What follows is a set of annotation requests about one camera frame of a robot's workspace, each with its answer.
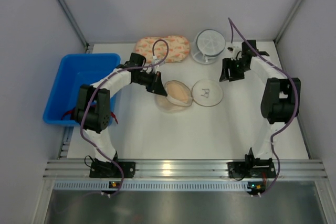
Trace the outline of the beige bra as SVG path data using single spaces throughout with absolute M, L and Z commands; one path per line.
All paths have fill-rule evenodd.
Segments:
M 166 83 L 166 91 L 172 98 L 180 102 L 187 103 L 189 100 L 188 88 L 184 84 L 176 81 Z

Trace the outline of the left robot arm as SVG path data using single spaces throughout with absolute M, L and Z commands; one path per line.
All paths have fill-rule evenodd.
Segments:
M 146 58 L 132 53 L 123 65 L 118 65 L 110 74 L 93 84 L 79 88 L 77 103 L 72 118 L 80 125 L 80 135 L 95 151 L 95 160 L 117 165 L 116 149 L 112 146 L 107 127 L 111 120 L 111 98 L 124 87 L 136 83 L 149 93 L 166 97 L 167 92 L 161 80 L 161 73 L 154 68 L 147 72 Z

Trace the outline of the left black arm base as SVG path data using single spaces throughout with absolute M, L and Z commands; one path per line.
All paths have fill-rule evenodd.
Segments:
M 117 162 L 123 171 L 124 178 L 133 178 L 135 174 L 135 162 Z M 90 178 L 121 178 L 119 168 L 111 162 L 103 162 L 95 159 L 91 164 Z

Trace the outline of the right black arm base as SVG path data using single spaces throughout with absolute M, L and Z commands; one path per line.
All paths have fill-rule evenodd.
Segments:
M 229 178 L 237 181 L 244 178 L 275 178 L 275 166 L 272 160 L 261 160 L 254 164 L 246 162 L 229 162 L 228 163 Z

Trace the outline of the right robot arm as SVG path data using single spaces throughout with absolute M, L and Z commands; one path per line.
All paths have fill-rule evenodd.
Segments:
M 299 112 L 300 87 L 298 78 L 289 79 L 282 70 L 270 61 L 262 60 L 261 56 L 269 56 L 266 51 L 257 49 L 255 40 L 243 42 L 238 48 L 229 44 L 224 51 L 222 71 L 219 81 L 238 81 L 246 78 L 246 72 L 254 72 L 265 85 L 260 102 L 263 123 L 259 135 L 249 150 L 255 159 L 274 157 L 274 134 L 293 121 Z

